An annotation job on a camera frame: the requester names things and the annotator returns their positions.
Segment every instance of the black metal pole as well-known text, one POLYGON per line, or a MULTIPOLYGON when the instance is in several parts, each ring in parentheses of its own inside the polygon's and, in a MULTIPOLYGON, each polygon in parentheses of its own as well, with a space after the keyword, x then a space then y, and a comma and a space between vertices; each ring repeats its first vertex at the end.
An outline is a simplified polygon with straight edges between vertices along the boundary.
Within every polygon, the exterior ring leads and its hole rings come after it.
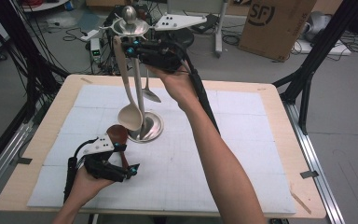
POLYGON ((345 29, 358 13, 358 0, 344 0, 339 6, 332 20, 324 29, 320 39, 316 42, 310 54, 302 65, 293 74, 284 77, 274 83, 276 87, 289 83, 289 86, 281 94, 281 98, 288 104, 294 104, 297 96, 302 92, 299 124, 304 134, 307 134, 306 121, 308 104, 310 100, 310 84, 316 70, 319 68, 330 50, 341 38, 345 29))

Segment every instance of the power strip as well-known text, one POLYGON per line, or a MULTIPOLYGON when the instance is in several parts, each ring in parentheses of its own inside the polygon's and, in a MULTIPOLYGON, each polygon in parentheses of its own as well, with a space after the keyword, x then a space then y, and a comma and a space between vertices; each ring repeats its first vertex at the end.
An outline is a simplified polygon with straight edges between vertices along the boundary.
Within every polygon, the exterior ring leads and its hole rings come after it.
POLYGON ((98 34, 97 30, 92 30, 92 31, 88 32, 87 35, 83 35, 82 37, 80 37, 80 39, 82 39, 84 41, 89 41, 91 38, 93 38, 97 34, 98 34))

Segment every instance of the stand base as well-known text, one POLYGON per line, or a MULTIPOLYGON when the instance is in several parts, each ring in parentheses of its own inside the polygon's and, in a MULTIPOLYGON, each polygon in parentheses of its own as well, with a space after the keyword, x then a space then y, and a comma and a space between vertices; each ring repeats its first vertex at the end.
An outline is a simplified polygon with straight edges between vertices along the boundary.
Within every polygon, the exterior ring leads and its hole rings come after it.
POLYGON ((151 111, 145 112, 145 126, 136 131, 129 130, 129 138, 136 143, 147 143, 159 137, 164 129, 162 118, 151 111))

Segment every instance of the hand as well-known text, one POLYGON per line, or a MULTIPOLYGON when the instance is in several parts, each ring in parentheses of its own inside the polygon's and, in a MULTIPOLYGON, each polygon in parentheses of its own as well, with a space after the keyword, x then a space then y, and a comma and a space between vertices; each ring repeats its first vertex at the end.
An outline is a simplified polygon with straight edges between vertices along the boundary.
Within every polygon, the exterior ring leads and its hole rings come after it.
POLYGON ((198 101, 197 94, 194 91, 189 74, 183 66, 180 66, 173 74, 167 73, 150 65, 147 65, 146 68, 161 79, 168 94, 183 110, 186 109, 187 105, 193 104, 194 100, 198 101))
POLYGON ((82 166, 77 171, 75 183, 68 200, 75 198, 81 203, 81 206, 83 206, 86 202, 94 198, 101 189, 113 183, 114 181, 112 180, 94 178, 94 176, 90 175, 86 168, 82 166))
POLYGON ((98 192, 113 184, 114 181, 107 179, 96 179, 86 168, 81 167, 76 174, 75 183, 72 186, 68 199, 54 218, 54 224, 73 223, 78 210, 89 200, 95 197, 98 192))

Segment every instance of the metal spoon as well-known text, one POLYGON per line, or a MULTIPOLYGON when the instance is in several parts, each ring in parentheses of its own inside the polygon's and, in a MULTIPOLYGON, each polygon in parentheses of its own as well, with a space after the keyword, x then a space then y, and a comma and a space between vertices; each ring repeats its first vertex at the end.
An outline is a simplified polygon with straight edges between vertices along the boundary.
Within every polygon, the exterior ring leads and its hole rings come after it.
POLYGON ((142 89, 142 92, 144 93, 144 98, 154 101, 154 102, 157 102, 157 103, 161 103, 161 100, 158 98, 158 96, 149 89, 149 70, 148 69, 146 69, 146 85, 142 89))
POLYGON ((126 56, 121 47, 121 39, 115 36, 114 50, 116 54, 116 60, 118 68, 120 69, 121 78, 123 79, 124 88, 126 89, 127 97, 130 100, 130 104, 124 106, 120 112, 118 112, 118 122, 129 130, 135 131, 141 128, 143 123, 142 113, 139 110, 138 105, 133 101, 129 77, 127 75, 126 56))

